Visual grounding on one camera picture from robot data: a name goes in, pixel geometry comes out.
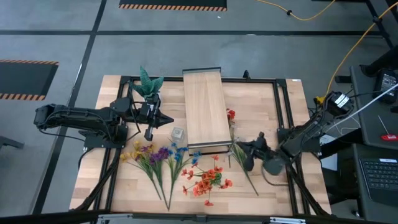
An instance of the black table leg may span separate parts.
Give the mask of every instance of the black table leg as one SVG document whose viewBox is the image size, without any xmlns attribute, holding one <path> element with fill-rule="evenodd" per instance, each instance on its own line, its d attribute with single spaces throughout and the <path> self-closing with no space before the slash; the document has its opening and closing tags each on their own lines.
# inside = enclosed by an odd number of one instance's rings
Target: black table leg
<svg viewBox="0 0 398 224">
<path fill-rule="evenodd" d="M 333 154 L 336 154 L 338 151 L 350 146 L 352 143 L 363 143 L 361 128 L 345 134 L 332 142 L 322 145 L 322 155 L 319 157 L 319 159 L 323 159 Z"/>
<path fill-rule="evenodd" d="M 24 147 L 24 143 L 20 143 L 12 139 L 0 136 L 0 147 L 2 146 L 12 146 L 18 149 L 22 149 Z"/>
</svg>

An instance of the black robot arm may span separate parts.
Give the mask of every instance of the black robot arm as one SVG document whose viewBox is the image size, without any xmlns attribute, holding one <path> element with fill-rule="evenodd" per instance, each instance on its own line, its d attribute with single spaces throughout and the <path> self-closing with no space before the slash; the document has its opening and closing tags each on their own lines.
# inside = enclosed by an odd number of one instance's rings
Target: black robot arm
<svg viewBox="0 0 398 224">
<path fill-rule="evenodd" d="M 127 126 L 121 121 L 148 124 L 144 137 L 151 141 L 153 128 L 174 121 L 160 112 L 158 95 L 142 102 L 141 108 L 133 109 L 134 102 L 119 98 L 102 109 L 70 108 L 63 105 L 45 105 L 36 109 L 34 124 L 38 129 L 65 126 L 80 129 L 86 137 L 85 147 L 121 147 L 126 142 Z"/>
</svg>

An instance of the wooden board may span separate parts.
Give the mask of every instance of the wooden board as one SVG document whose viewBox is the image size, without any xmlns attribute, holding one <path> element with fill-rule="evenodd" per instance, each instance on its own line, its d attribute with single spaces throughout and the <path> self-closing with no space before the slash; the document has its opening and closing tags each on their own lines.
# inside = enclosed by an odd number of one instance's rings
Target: wooden board
<svg viewBox="0 0 398 224">
<path fill-rule="evenodd" d="M 118 92 L 120 76 L 104 76 L 103 84 L 99 91 L 96 108 L 108 106 Z M 293 111 L 295 125 L 305 123 L 308 117 L 302 84 L 299 80 L 287 80 L 290 104 Z M 187 130 L 185 118 L 185 98 L 182 82 L 165 82 L 160 90 L 162 95 L 161 110 L 175 119 L 174 123 L 166 124 L 154 130 L 153 143 L 157 146 L 170 144 L 168 138 L 174 126 Z M 276 129 L 278 127 L 274 94 L 271 84 L 263 83 L 223 83 L 223 92 L 226 106 L 236 111 L 236 135 L 252 140 L 259 131 L 265 133 L 267 143 L 271 148 L 277 145 Z M 134 125 L 129 125 L 129 135 L 135 132 Z M 140 134 L 134 140 L 143 144 L 144 137 Z M 132 141 L 126 145 L 124 152 L 132 152 Z M 82 203 L 85 197 L 93 190 L 100 175 L 104 149 L 94 149 L 83 158 L 76 180 L 75 191 L 72 196 L 70 208 L 75 208 Z M 231 158 L 231 168 L 228 166 L 228 155 L 219 154 L 218 166 L 224 168 L 223 179 L 233 181 L 233 187 L 226 190 L 215 189 L 211 193 L 213 207 L 204 206 L 204 197 L 194 197 L 191 192 L 185 196 L 182 186 L 191 186 L 195 179 L 187 180 L 179 177 L 172 195 L 171 209 L 168 212 L 164 202 L 160 201 L 146 174 L 136 167 L 121 163 L 114 190 L 111 210 L 113 212 L 145 212 L 145 213 L 207 213 L 219 215 L 291 215 L 289 192 L 286 186 L 275 187 L 264 181 L 261 174 L 261 161 L 255 160 L 253 171 L 250 172 L 251 180 L 259 196 L 257 196 L 246 180 L 239 165 Z M 321 165 L 311 154 L 302 156 L 305 183 L 315 200 L 327 212 L 331 212 L 323 181 Z M 202 169 L 209 169 L 213 165 L 211 156 L 203 156 L 199 160 Z M 165 196 L 170 196 L 170 171 L 163 166 L 163 180 Z M 286 184 L 285 172 L 274 177 L 266 173 L 267 179 L 275 184 Z M 100 208 L 104 208 L 106 190 L 103 192 Z M 299 190 L 296 188 L 299 210 L 302 211 Z"/>
<path fill-rule="evenodd" d="M 188 148 L 226 152 L 232 143 L 221 84 L 221 73 L 203 70 L 183 74 Z"/>
</svg>

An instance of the wooden table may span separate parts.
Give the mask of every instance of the wooden table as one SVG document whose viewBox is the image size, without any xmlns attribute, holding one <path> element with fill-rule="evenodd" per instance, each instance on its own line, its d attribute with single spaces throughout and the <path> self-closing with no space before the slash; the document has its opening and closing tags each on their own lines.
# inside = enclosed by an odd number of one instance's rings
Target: wooden table
<svg viewBox="0 0 398 224">
<path fill-rule="evenodd" d="M 119 75 L 105 75 L 99 91 L 96 108 L 109 106 L 116 99 L 119 88 Z M 307 103 L 305 101 L 303 86 L 300 80 L 286 80 L 289 92 L 290 105 L 293 114 L 294 124 L 305 123 L 308 117 Z M 266 83 L 223 83 L 224 98 L 226 107 L 236 111 L 236 135 L 251 141 L 259 132 L 265 133 L 268 145 L 275 149 L 277 145 L 276 129 L 278 128 L 277 113 L 275 108 L 274 92 L 271 84 Z M 173 127 L 181 127 L 186 130 L 185 119 L 185 98 L 183 82 L 164 82 L 160 90 L 162 96 L 161 110 L 164 114 L 174 118 L 174 122 L 166 124 L 154 130 L 153 143 L 159 148 L 170 145 L 170 133 Z M 134 99 L 139 101 L 137 93 Z M 282 111 L 284 109 L 283 97 L 281 97 Z M 284 121 L 287 121 L 286 113 L 283 113 Z M 136 132 L 135 125 L 129 124 L 129 136 Z M 139 134 L 134 141 L 139 140 L 147 144 L 143 134 Z M 132 152 L 133 141 L 126 144 L 123 152 Z M 70 208 L 75 208 L 84 201 L 93 187 L 98 182 L 101 165 L 104 157 L 104 149 L 94 149 L 82 160 L 75 190 L 72 196 Z M 238 163 L 231 157 L 231 168 L 228 166 L 227 154 L 219 154 L 218 166 L 224 168 L 222 173 L 225 178 L 233 181 L 233 187 L 218 190 L 211 193 L 213 207 L 204 206 L 206 196 L 194 197 L 192 191 L 185 196 L 182 193 L 182 186 L 191 186 L 195 182 L 187 180 L 186 177 L 179 177 L 172 195 L 170 211 L 167 211 L 164 201 L 159 200 L 152 183 L 146 174 L 138 168 L 128 164 L 120 163 L 116 185 L 114 189 L 112 212 L 128 213 L 189 213 L 189 214 L 217 214 L 217 215 L 292 215 L 290 197 L 287 186 L 272 186 L 268 184 L 261 174 L 261 162 L 256 159 L 253 171 L 249 173 L 251 180 L 259 192 L 257 196 Z M 213 159 L 211 156 L 203 156 L 199 160 L 202 169 L 211 169 Z M 311 154 L 303 153 L 302 167 L 306 186 L 317 202 L 324 210 L 331 213 L 325 183 L 323 180 L 321 164 Z M 164 164 L 163 180 L 166 199 L 170 197 L 170 170 Z M 266 173 L 267 178 L 278 184 L 286 184 L 287 178 L 283 171 L 278 176 L 271 176 Z M 104 187 L 100 208 L 104 208 L 108 187 Z M 302 212 L 302 201 L 300 191 L 295 189 L 298 209 Z"/>
</svg>

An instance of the concrete floor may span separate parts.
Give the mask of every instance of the concrete floor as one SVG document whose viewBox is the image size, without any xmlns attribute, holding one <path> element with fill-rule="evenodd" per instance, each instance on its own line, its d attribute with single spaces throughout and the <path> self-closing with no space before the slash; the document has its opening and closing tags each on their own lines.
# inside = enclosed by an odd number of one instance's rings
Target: concrete floor
<svg viewBox="0 0 398 224">
<path fill-rule="evenodd" d="M 2 0 L 2 30 L 91 30 L 101 0 Z M 373 1 L 380 14 L 384 1 Z M 327 2 L 279 0 L 300 17 L 310 17 Z M 255 0 L 228 0 L 228 12 L 140 11 L 118 9 L 107 0 L 99 30 L 366 30 L 372 18 L 365 4 L 337 2 L 314 21 L 301 22 L 278 8 Z M 393 43 L 398 24 L 384 19 Z M 0 58 L 58 60 L 60 66 L 43 102 L 0 101 L 0 135 L 25 142 L 22 150 L 0 151 L 0 216 L 31 212 L 54 138 L 40 134 L 32 124 L 34 109 L 49 103 L 67 104 L 88 42 L 88 35 L 0 35 Z M 359 37 L 251 36 L 251 35 L 97 35 L 88 60 L 76 106 L 93 108 L 103 75 L 138 75 L 144 66 L 150 75 L 179 76 L 184 68 L 221 67 L 224 77 L 300 78 L 309 106 L 322 95 L 336 66 Z M 369 63 L 388 47 L 379 37 L 365 38 L 347 59 L 350 65 Z M 336 83 L 335 90 L 349 85 Z M 348 121 L 342 127 L 355 127 Z M 76 131 L 68 134 L 78 136 Z M 44 205 L 44 213 L 68 210 L 77 175 L 82 143 L 66 139 Z M 324 161 L 333 167 L 333 159 Z M 333 213 L 351 217 L 351 204 L 335 205 Z M 149 220 L 136 220 L 146 223 Z"/>
</svg>

